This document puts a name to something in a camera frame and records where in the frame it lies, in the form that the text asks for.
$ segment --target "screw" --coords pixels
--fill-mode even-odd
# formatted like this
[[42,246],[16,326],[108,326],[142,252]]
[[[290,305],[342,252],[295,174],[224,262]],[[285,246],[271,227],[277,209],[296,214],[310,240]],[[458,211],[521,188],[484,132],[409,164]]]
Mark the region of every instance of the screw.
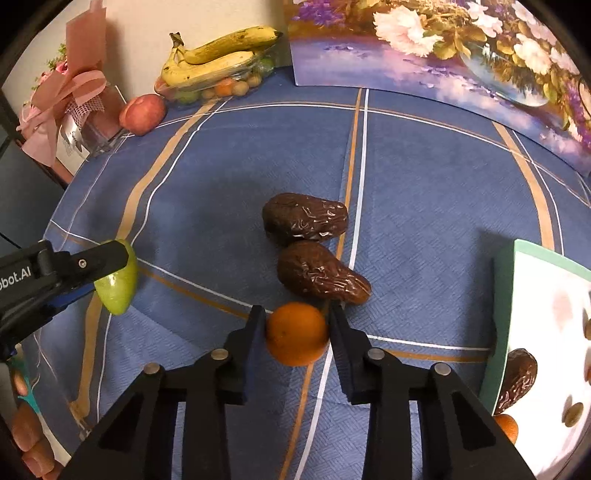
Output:
[[452,373],[452,369],[448,364],[439,363],[435,364],[435,372],[445,377],[446,375]]
[[368,357],[371,360],[381,360],[386,356],[386,353],[381,348],[370,348],[368,350]]
[[160,370],[160,365],[150,362],[149,364],[144,365],[144,373],[146,375],[154,375],[157,374]]
[[225,348],[216,348],[212,350],[212,358],[214,360],[225,360],[228,358],[229,352]]

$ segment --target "painting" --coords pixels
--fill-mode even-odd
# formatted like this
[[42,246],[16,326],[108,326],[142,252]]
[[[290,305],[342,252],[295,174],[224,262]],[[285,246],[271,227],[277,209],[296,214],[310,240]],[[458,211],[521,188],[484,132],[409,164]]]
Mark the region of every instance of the painting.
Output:
[[298,85],[455,105],[591,172],[591,95],[550,29],[515,0],[285,0]]

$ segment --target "pink bow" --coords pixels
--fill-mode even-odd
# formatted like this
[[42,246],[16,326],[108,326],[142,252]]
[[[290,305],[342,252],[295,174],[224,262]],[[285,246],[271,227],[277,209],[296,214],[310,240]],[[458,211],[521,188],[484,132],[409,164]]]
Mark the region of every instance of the pink bow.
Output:
[[69,96],[78,106],[102,93],[106,87],[105,75],[100,70],[91,70],[69,79],[53,71],[39,85],[31,99],[31,107],[23,109],[18,131],[27,141],[23,152],[48,167],[56,161],[58,124],[64,115]]

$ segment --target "finger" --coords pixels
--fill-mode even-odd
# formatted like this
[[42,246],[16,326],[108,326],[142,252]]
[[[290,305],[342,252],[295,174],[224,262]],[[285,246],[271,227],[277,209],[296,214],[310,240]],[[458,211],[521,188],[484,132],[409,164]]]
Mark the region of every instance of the finger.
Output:
[[22,402],[12,419],[12,437],[17,446],[27,452],[43,438],[39,417],[27,402]]
[[12,373],[12,383],[14,385],[14,390],[22,396],[26,397],[29,393],[29,389],[27,387],[27,382],[25,381],[25,377],[22,376],[22,373],[19,370],[15,370]]
[[37,478],[48,474],[55,467],[56,461],[53,458],[53,450],[49,440],[43,437],[31,450],[23,453],[22,461]]
[[46,475],[43,475],[43,480],[57,480],[61,471],[64,469],[60,462],[56,462],[53,470]]

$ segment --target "wall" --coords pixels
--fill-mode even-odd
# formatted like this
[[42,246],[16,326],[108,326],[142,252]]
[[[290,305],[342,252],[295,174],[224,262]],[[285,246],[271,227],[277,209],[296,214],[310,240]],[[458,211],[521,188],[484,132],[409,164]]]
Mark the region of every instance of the wall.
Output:
[[[35,77],[66,36],[66,22],[88,9],[89,0],[73,0],[31,42],[2,87],[18,113],[29,100]],[[168,33],[181,32],[188,47],[196,47],[241,28],[271,25],[285,32],[282,0],[103,0],[108,20],[108,65],[105,73],[127,99],[153,92],[172,42]],[[279,64],[290,64],[286,36]],[[71,171],[77,168],[76,154],[58,158]]]

